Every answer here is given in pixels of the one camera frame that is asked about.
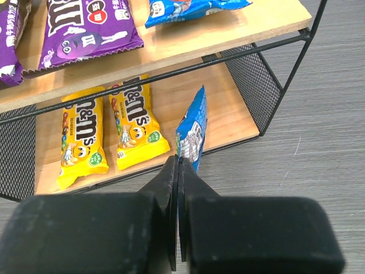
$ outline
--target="black wire mesh panel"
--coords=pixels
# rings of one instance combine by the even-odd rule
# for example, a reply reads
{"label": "black wire mesh panel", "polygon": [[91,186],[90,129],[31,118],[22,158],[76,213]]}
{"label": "black wire mesh panel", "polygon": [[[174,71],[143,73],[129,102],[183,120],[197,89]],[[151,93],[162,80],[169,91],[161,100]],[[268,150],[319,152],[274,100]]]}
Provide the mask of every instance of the black wire mesh panel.
{"label": "black wire mesh panel", "polygon": [[[0,120],[35,105],[0,114]],[[19,201],[34,194],[35,117],[0,126],[0,197]]]}
{"label": "black wire mesh panel", "polygon": [[[250,50],[255,44],[221,52],[223,57]],[[280,84],[260,53],[250,54],[226,62],[261,135],[269,125],[280,97]]]}

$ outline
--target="red label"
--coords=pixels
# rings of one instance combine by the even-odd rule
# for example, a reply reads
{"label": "red label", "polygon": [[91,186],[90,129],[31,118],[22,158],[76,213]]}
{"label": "red label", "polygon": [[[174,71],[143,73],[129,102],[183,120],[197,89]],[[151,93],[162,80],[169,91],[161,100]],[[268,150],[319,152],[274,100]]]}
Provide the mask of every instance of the red label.
{"label": "red label", "polygon": [[103,0],[91,1],[87,5],[87,11],[89,12],[87,19],[94,24],[103,24],[108,18],[108,14],[104,9],[105,2]]}
{"label": "red label", "polygon": [[107,20],[107,17],[107,13],[104,10],[99,10],[92,14],[89,14],[87,18],[92,23],[103,24]]}

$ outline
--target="candy bag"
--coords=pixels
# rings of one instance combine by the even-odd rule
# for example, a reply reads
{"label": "candy bag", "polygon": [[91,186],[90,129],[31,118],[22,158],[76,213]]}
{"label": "candy bag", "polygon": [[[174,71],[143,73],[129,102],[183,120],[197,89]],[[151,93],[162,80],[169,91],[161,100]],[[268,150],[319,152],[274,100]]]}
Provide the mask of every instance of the candy bag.
{"label": "candy bag", "polygon": [[[65,96],[62,101],[103,90],[103,87],[89,88]],[[61,172],[57,179],[61,190],[72,185],[77,177],[108,171],[103,150],[103,98],[63,109],[61,156]]]}
{"label": "candy bag", "polygon": [[187,21],[217,13],[237,10],[251,4],[248,0],[149,0],[146,28],[163,23]]}
{"label": "candy bag", "polygon": [[203,152],[207,121],[206,96],[203,86],[195,95],[176,130],[177,156],[188,158],[196,172]]}
{"label": "candy bag", "polygon": [[[122,84],[130,84],[148,75],[137,76]],[[129,88],[109,95],[117,133],[117,166],[124,170],[150,160],[170,150],[169,143],[160,132],[160,125],[153,116],[149,84]]]}
{"label": "candy bag", "polygon": [[128,0],[46,0],[38,69],[143,47]]}
{"label": "candy bag", "polygon": [[0,0],[0,80],[8,86],[23,81],[15,49],[22,37],[31,10],[31,0]]}

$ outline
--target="metal rod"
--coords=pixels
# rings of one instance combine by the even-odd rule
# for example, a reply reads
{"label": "metal rod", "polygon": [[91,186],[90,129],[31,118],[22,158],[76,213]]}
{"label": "metal rod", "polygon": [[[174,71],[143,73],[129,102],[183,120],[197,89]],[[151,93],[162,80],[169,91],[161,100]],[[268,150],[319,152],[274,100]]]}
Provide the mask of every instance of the metal rod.
{"label": "metal rod", "polygon": [[270,118],[269,118],[269,120],[268,120],[268,121],[267,121],[267,123],[266,123],[265,128],[263,129],[263,131],[262,131],[262,132],[260,132],[260,135],[261,135],[261,136],[263,136],[263,135],[265,134],[265,132],[266,132],[267,128],[269,127],[269,125],[270,125],[271,121],[273,120],[274,115],[275,115],[275,113],[276,113],[276,111],[277,111],[277,109],[278,109],[278,107],[279,107],[279,105],[280,105],[280,103],[281,103],[282,99],[284,98],[284,95],[285,95],[285,93],[286,93],[287,89],[289,88],[290,83],[291,83],[291,81],[293,80],[294,75],[295,75],[295,73],[297,72],[297,70],[298,70],[298,68],[299,68],[299,65],[301,64],[301,62],[302,62],[302,60],[303,60],[303,58],[304,58],[304,56],[305,56],[305,54],[306,54],[306,52],[307,52],[307,50],[308,50],[308,48],[309,48],[309,46],[310,46],[310,43],[311,43],[311,42],[312,42],[312,40],[309,40],[309,41],[307,41],[307,42],[304,44],[303,49],[302,49],[301,53],[299,54],[299,57],[298,57],[298,59],[297,59],[297,61],[296,61],[295,65],[294,65],[293,69],[291,70],[291,73],[290,73],[290,75],[289,75],[289,77],[288,77],[288,79],[287,79],[286,83],[285,83],[285,86],[284,86],[284,88],[282,89],[282,91],[281,91],[281,93],[280,93],[280,97],[279,97],[278,102],[276,103],[276,105],[275,105],[275,107],[274,107],[274,110],[272,111],[272,113],[271,113],[271,115],[270,115]]}
{"label": "metal rod", "polygon": [[318,26],[319,26],[319,23],[322,19],[323,12],[325,11],[326,4],[327,4],[327,0],[321,0],[321,2],[319,4],[317,14],[315,15],[314,22],[313,22],[312,28],[310,30],[310,34],[311,34],[312,39],[313,39],[315,33],[318,30]]}
{"label": "metal rod", "polygon": [[275,73],[273,72],[273,70],[271,69],[271,67],[269,66],[268,62],[266,61],[265,57],[263,56],[263,54],[261,52],[257,53],[258,57],[260,58],[261,62],[263,63],[263,65],[265,66],[265,68],[267,69],[267,71],[269,72],[271,78],[273,79],[273,81],[275,82],[277,88],[279,89],[279,91],[281,92],[283,87],[280,84],[279,79],[276,77]]}
{"label": "metal rod", "polygon": [[227,62],[227,61],[230,61],[230,60],[233,60],[233,59],[236,59],[236,58],[240,58],[240,57],[244,57],[244,56],[247,56],[247,55],[250,55],[250,54],[254,54],[254,53],[257,53],[259,51],[270,50],[270,49],[273,49],[273,48],[276,48],[276,47],[279,47],[279,46],[287,45],[287,44],[302,41],[302,40],[304,40],[303,35],[299,35],[299,36],[287,38],[287,39],[284,39],[284,40],[281,40],[281,41],[278,41],[278,42],[273,42],[273,43],[266,44],[266,45],[263,45],[263,46],[260,46],[260,47],[256,47],[254,49],[245,50],[245,51],[242,51],[240,53],[233,54],[233,55],[228,55],[226,57],[220,57],[218,59],[211,60],[211,61],[208,61],[208,62],[199,63],[199,64],[196,64],[196,65],[191,65],[191,66],[184,67],[184,68],[179,68],[177,70],[173,70],[173,71],[170,71],[170,72],[165,72],[165,73],[162,73],[162,74],[159,74],[159,75],[156,75],[156,76],[149,77],[147,79],[142,79],[142,80],[140,80],[138,82],[135,82],[135,83],[126,84],[126,85],[116,87],[116,88],[111,88],[109,90],[104,90],[104,91],[97,92],[97,93],[94,93],[94,94],[90,94],[90,95],[80,97],[80,98],[77,98],[77,99],[74,99],[74,100],[69,100],[69,101],[66,101],[66,102],[59,103],[59,104],[54,104],[52,106],[39,108],[39,109],[36,109],[34,111],[29,111],[29,112],[26,112],[24,114],[19,114],[19,115],[12,116],[12,117],[9,117],[9,118],[6,118],[6,119],[2,119],[2,120],[0,120],[0,126],[2,126],[4,124],[7,124],[7,123],[11,123],[11,122],[16,122],[16,121],[21,120],[21,119],[37,116],[37,115],[40,115],[40,114],[44,114],[44,113],[47,113],[47,112],[50,112],[50,111],[58,110],[60,108],[64,108],[64,107],[67,107],[67,106],[72,106],[73,104],[77,104],[79,102],[84,102],[86,100],[94,100],[95,98],[98,98],[98,97],[101,97],[101,96],[106,96],[106,95],[109,95],[109,94],[114,93],[114,92],[121,92],[121,91],[129,89],[129,88],[141,86],[143,84],[152,83],[152,82],[155,82],[155,81],[158,81],[158,80],[163,80],[163,79],[170,78],[170,77],[173,77],[173,76],[176,76],[176,75],[184,74],[184,73],[191,72],[191,71],[194,71],[194,70],[202,69],[204,67],[209,67],[209,66],[216,65],[216,64],[219,64],[219,63],[222,63],[222,62]]}

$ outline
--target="wooden shelf board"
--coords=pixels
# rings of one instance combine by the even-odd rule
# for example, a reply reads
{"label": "wooden shelf board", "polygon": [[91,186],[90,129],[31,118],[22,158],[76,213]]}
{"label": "wooden shelf board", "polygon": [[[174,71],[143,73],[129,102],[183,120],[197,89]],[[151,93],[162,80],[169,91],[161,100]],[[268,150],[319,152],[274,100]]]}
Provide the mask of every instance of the wooden shelf board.
{"label": "wooden shelf board", "polygon": [[[188,61],[180,66],[193,65],[199,61],[198,59]],[[154,71],[151,75],[169,69],[177,69],[177,67],[178,65],[174,65],[173,67]],[[104,98],[104,150],[110,166],[109,171],[102,175],[89,175],[79,178],[63,192],[92,186],[98,182],[163,164],[167,157],[176,151],[175,129],[202,84],[205,85],[208,101],[208,127],[204,145],[205,151],[249,139],[259,134],[250,112],[224,64],[164,79],[151,84],[152,104],[153,113],[161,126],[161,133],[168,139],[171,151],[124,171],[118,171],[115,163],[117,148],[115,120],[108,98]],[[39,107],[45,105],[46,103],[38,104]],[[62,110],[37,116],[36,194],[56,194],[62,192],[59,190],[56,182],[60,171],[61,122]]]}
{"label": "wooden shelf board", "polygon": [[[38,67],[47,18],[46,1],[33,3],[17,50],[25,70]],[[145,43],[143,49],[25,79],[18,87],[0,91],[0,112],[304,29],[311,20],[299,0],[253,0],[252,5],[241,10],[146,29],[148,0],[133,0],[130,4],[138,33]]]}

